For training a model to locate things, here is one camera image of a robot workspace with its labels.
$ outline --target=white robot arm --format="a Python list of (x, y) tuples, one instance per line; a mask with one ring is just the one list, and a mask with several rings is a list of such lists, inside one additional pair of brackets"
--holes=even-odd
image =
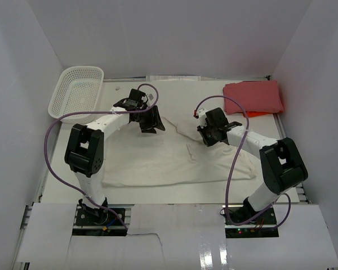
[[(156, 133), (155, 128), (165, 131), (157, 106), (146, 112), (135, 112), (148, 107), (146, 94), (132, 89), (129, 98), (120, 100), (112, 107), (113, 114), (104, 115), (87, 125), (76, 124), (72, 127), (64, 160), (78, 178), (80, 188), (94, 203), (104, 207), (108, 205), (101, 186), (108, 137), (129, 122), (138, 122), (143, 133)], [(101, 220), (103, 210), (86, 197), (79, 200), (79, 205), (93, 220)]]
[[(221, 108), (200, 109), (196, 117), (200, 123), (198, 131), (207, 146), (217, 142), (240, 145), (245, 127), (238, 122), (229, 123)], [(242, 149), (260, 159), (264, 183), (244, 200), (239, 215), (234, 212), (233, 219), (237, 222), (253, 217), (308, 177), (298, 149), (290, 138), (274, 139), (248, 131)]]

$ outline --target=white cloth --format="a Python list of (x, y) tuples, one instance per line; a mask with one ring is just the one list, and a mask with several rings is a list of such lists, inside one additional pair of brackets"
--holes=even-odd
[(197, 131), (199, 121), (194, 117), (166, 117), (166, 119), (176, 127), (176, 131), (194, 141), (203, 142), (201, 134)]
[[(162, 121), (166, 131), (158, 130), (158, 134), (141, 133), (138, 123), (130, 123), (108, 138), (104, 187), (169, 186), (228, 179), (233, 147), (224, 143), (206, 147), (178, 134), (166, 119)], [(241, 153), (233, 179), (251, 179), (256, 174), (247, 154)]]

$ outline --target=plastic basket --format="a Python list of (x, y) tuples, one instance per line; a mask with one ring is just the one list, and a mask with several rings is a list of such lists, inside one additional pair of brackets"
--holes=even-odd
[[(76, 111), (95, 111), (99, 107), (104, 72), (95, 66), (73, 66), (61, 73), (52, 94), (48, 112), (54, 118)], [(93, 114), (73, 115), (63, 123), (86, 124), (95, 119)]]

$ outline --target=gray panel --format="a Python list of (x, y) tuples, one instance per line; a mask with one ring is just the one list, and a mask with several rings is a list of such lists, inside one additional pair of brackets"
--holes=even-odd
[(305, 192), (319, 203), (338, 256), (338, 1), (313, 1), (273, 78), (284, 128), (309, 172)]
[(11, 268), (25, 205), (44, 176), (47, 105), (61, 71), (26, 0), (0, 0), (0, 270)]
[(64, 67), (106, 78), (264, 76), (310, 0), (28, 0)]

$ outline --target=pink cloth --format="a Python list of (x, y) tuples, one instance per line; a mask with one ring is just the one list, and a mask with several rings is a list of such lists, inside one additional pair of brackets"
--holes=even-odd
[[(272, 114), (284, 111), (276, 80), (230, 83), (223, 88), (223, 94), (238, 101), (246, 111)], [(225, 100), (225, 111), (227, 114), (242, 112), (230, 100)]]

